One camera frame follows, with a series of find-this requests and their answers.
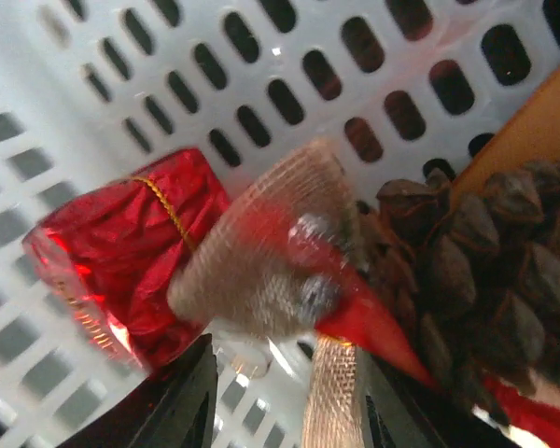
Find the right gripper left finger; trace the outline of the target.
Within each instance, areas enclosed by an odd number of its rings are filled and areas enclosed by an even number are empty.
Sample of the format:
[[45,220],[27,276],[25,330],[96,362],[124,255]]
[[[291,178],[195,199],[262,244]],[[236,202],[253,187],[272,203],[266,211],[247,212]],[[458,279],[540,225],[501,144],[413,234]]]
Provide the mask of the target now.
[[217,360],[204,334],[181,357],[146,378],[125,399],[62,447],[192,448],[212,445]]

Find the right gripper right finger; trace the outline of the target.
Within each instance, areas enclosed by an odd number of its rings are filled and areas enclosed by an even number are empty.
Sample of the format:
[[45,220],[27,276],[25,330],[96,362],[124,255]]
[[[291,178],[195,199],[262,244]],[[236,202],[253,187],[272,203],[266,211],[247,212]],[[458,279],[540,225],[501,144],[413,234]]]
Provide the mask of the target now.
[[514,447],[502,432],[381,359],[357,351],[365,447]]

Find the burlap bow ornament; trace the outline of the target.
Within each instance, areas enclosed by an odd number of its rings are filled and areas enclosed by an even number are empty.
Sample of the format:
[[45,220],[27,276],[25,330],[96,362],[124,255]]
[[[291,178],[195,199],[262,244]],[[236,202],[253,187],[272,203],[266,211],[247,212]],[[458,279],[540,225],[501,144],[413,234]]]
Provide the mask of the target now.
[[320,219],[322,232],[346,254],[360,257],[357,208],[336,146],[316,139],[291,151],[241,195],[208,232],[167,290],[176,316],[220,317],[254,336],[287,337],[311,329],[301,288],[311,275],[271,247],[288,239],[284,218]]

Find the white perforated plastic basket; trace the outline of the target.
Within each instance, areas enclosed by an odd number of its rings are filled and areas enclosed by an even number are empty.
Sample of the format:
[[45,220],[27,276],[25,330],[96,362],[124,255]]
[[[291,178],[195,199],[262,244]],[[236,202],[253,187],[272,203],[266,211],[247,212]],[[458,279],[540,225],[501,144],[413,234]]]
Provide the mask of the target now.
[[230,194],[325,136],[359,193],[462,171],[560,64],[560,1],[0,1],[0,447],[54,447],[142,373],[107,359],[22,237],[196,146]]

